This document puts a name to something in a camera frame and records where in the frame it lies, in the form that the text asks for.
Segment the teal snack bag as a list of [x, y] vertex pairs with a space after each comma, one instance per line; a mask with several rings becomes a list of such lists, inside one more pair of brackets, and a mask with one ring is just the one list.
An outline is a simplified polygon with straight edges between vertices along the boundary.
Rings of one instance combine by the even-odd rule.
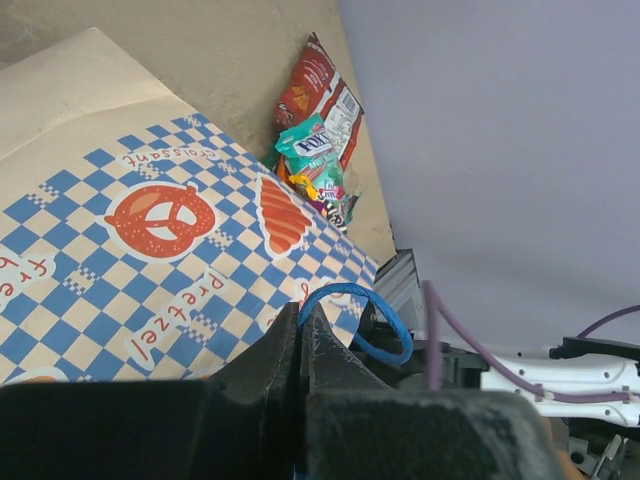
[[[348, 226], [359, 197], [349, 194], [345, 189], [344, 168], [322, 117], [314, 114], [300, 124], [283, 131], [261, 159], [261, 163], [275, 173], [280, 155], [286, 158], [290, 175], [308, 176], [321, 193], [338, 204]], [[291, 183], [287, 185], [310, 203]]]

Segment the yellow snack bag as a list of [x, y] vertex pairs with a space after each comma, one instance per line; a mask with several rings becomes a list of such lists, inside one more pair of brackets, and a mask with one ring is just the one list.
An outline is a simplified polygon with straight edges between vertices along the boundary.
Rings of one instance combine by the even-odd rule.
[[330, 224], [341, 233], [347, 233], [347, 224], [338, 204], [321, 193], [308, 176], [290, 175], [289, 181]]

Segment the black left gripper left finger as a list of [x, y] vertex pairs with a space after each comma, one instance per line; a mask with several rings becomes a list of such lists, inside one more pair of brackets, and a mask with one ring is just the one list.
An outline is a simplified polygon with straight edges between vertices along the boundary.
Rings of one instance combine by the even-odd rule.
[[5, 479], [289, 479], [298, 309], [195, 380], [24, 381], [1, 390]]

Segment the red orange snack bag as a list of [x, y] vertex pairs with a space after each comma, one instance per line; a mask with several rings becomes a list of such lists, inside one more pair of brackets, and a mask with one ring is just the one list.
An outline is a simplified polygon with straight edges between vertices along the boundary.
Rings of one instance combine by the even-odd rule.
[[347, 167], [364, 109], [318, 36], [311, 33], [276, 104], [274, 119], [277, 129], [284, 131], [315, 114], [322, 117], [340, 163]]

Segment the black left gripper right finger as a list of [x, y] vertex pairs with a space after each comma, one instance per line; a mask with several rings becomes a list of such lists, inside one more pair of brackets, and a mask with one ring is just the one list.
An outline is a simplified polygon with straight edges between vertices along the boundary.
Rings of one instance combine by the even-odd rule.
[[524, 399], [392, 389], [337, 339], [320, 306], [302, 338], [307, 478], [557, 478], [546, 428]]

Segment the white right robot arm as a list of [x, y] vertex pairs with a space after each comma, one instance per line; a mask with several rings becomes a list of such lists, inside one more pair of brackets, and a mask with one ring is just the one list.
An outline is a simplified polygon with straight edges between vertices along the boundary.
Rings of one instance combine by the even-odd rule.
[[466, 345], [439, 344], [442, 385], [521, 396], [548, 419], [570, 476], [620, 479], [632, 446], [639, 442], [639, 348], [592, 335], [638, 310], [615, 311], [558, 346], [512, 356], [490, 352], [446, 316]]

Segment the blue checkered paper bag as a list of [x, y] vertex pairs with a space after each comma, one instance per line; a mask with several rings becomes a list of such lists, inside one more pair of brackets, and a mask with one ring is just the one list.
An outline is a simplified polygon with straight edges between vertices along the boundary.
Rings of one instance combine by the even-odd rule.
[[1, 380], [211, 374], [376, 261], [89, 29], [1, 72]]

